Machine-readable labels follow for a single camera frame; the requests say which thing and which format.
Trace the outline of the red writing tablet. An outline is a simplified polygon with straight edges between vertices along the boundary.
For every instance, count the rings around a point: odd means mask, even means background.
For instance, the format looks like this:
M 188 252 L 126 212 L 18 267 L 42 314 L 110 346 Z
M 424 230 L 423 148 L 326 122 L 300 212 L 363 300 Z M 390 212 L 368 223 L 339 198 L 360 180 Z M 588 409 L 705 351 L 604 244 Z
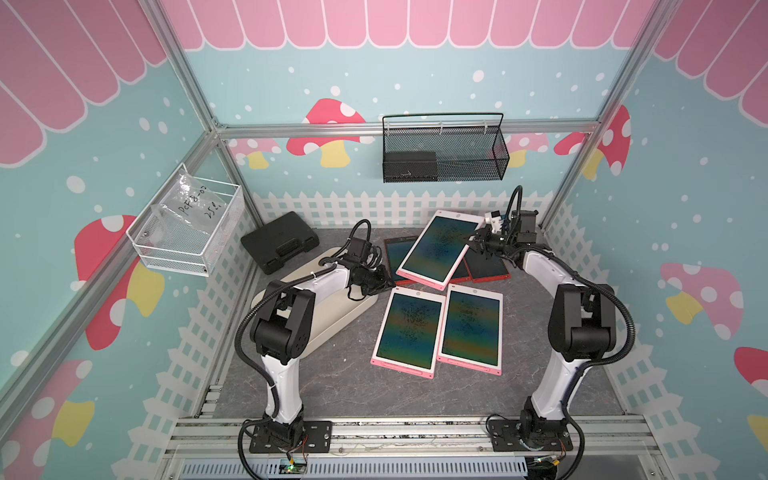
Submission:
M 397 274 L 397 269 L 418 239 L 417 236 L 388 238 L 384 240 L 389 272 L 397 286 L 414 284 L 413 280 Z
M 458 284 L 458 283 L 464 283 L 464 282 L 470 282 L 472 280 L 471 274 L 467 268 L 466 262 L 462 260 L 456 270 L 454 271 L 450 283 L 451 284 Z
M 510 278 L 505 262 L 501 258 L 495 256 L 486 258 L 483 254 L 476 253 L 469 249 L 464 256 L 464 260 L 469 275 L 474 283 L 492 282 Z

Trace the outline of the pink writing tablet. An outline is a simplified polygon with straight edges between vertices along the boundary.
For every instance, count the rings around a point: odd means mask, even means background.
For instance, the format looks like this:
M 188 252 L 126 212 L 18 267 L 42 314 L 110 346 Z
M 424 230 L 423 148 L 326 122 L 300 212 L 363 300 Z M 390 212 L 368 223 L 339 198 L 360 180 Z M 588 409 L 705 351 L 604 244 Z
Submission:
M 501 376 L 503 299 L 501 293 L 450 285 L 437 360 Z
M 397 287 L 392 290 L 370 363 L 433 379 L 446 298 Z
M 483 225 L 482 216 L 437 210 L 405 255 L 396 274 L 444 291 L 469 249 L 469 237 Z

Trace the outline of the cream plastic storage box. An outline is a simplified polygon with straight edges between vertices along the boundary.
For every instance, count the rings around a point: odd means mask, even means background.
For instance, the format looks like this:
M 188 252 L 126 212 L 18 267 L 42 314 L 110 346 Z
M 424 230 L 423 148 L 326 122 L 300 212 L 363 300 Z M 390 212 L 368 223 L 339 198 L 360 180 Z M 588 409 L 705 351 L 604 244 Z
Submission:
M 291 281 L 309 275 L 312 271 L 320 269 L 319 261 L 322 258 L 330 256 L 336 250 L 337 247 L 334 247 L 319 253 L 310 253 L 308 260 L 303 261 L 301 265 L 289 273 L 278 272 L 276 279 Z M 304 359 L 311 355 L 357 317 L 365 313 L 376 303 L 378 298 L 379 296 L 376 295 L 361 301 L 350 300 L 347 297 L 346 287 L 327 297 L 318 295 L 313 313 L 310 339 L 300 358 Z

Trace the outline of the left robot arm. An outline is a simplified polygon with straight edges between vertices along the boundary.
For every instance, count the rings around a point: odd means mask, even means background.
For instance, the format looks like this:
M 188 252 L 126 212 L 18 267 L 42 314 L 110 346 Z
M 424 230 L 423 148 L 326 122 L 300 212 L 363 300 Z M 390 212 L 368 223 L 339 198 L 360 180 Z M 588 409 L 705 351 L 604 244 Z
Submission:
M 365 313 L 394 287 L 381 249 L 350 236 L 333 254 L 268 284 L 237 328 L 237 356 L 267 383 L 263 416 L 243 433 L 253 452 L 291 452 L 310 442 L 300 397 L 300 359 Z

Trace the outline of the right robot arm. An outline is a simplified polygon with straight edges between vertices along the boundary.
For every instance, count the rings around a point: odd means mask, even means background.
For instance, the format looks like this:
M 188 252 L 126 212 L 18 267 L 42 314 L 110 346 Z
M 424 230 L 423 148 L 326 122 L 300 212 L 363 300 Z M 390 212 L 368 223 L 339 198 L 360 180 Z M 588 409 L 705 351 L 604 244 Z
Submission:
M 544 377 L 518 420 L 488 421 L 496 451 L 571 449 L 569 407 L 583 377 L 593 367 L 624 359 L 637 335 L 629 309 L 612 287 L 582 276 L 537 241 L 535 215 L 492 211 L 467 240 L 473 252 L 510 262 L 553 297 L 547 327 L 552 352 Z

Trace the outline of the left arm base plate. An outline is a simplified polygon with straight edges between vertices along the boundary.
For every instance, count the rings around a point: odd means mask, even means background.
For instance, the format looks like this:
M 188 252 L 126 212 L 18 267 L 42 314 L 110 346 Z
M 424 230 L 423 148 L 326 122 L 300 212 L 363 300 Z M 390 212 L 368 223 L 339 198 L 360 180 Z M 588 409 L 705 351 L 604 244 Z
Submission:
M 280 453 L 295 449 L 299 453 L 328 453 L 332 436 L 331 421 L 306 421 L 291 424 L 269 420 L 255 427 L 249 440 L 251 454 Z

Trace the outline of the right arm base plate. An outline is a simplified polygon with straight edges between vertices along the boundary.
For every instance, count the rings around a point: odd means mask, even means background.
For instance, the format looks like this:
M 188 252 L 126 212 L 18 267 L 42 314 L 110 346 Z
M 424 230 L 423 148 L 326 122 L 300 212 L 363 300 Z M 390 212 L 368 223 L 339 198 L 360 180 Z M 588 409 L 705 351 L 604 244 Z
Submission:
M 485 421 L 495 452 L 570 452 L 573 442 L 563 421 L 543 420 L 526 424 L 519 419 L 491 416 Z

